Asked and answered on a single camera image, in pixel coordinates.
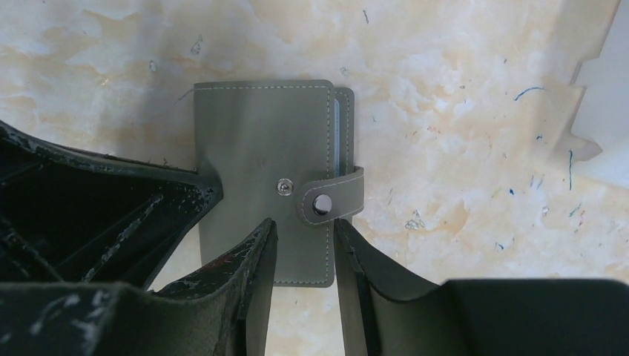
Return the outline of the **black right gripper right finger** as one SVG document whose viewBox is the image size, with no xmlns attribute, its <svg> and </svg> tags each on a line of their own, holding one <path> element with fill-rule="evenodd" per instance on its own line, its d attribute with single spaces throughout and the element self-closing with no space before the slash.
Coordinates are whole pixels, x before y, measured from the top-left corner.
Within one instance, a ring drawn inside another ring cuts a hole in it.
<svg viewBox="0 0 629 356">
<path fill-rule="evenodd" d="M 347 355 L 626 355 L 628 285 L 601 279 L 428 281 L 334 224 Z"/>
</svg>

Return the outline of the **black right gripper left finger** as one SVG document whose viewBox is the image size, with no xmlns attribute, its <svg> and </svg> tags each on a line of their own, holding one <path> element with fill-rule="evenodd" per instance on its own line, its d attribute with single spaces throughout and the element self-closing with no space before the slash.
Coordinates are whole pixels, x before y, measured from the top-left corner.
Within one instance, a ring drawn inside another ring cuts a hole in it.
<svg viewBox="0 0 629 356">
<path fill-rule="evenodd" d="M 160 291 L 128 283 L 4 283 L 3 355 L 263 355 L 277 226 Z"/>
</svg>

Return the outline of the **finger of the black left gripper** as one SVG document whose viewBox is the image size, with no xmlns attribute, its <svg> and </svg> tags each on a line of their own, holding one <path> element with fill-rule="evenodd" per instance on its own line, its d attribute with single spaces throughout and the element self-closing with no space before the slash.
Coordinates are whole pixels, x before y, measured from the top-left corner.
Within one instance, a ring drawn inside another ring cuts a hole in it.
<svg viewBox="0 0 629 356">
<path fill-rule="evenodd" d="M 221 199 L 217 177 L 1 124 L 1 281 L 152 284 Z"/>
</svg>

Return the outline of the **grey card holder wallet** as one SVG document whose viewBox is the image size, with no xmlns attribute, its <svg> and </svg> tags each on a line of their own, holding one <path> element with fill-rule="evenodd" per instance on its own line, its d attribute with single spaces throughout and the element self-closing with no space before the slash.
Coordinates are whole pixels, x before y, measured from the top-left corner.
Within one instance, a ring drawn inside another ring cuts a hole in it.
<svg viewBox="0 0 629 356">
<path fill-rule="evenodd" d="M 197 170 L 223 197 L 199 224 L 204 263 L 264 219 L 277 224 L 274 284 L 329 287 L 333 225 L 364 207 L 355 162 L 355 94 L 325 79 L 194 86 Z"/>
</svg>

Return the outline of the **white plastic card tray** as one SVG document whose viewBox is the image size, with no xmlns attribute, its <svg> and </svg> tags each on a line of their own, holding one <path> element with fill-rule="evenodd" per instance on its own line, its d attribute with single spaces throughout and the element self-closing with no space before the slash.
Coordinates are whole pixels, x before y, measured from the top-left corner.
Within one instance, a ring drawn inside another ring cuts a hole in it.
<svg viewBox="0 0 629 356">
<path fill-rule="evenodd" d="M 559 1 L 544 69 L 558 114 L 541 161 L 628 188 L 628 2 Z"/>
</svg>

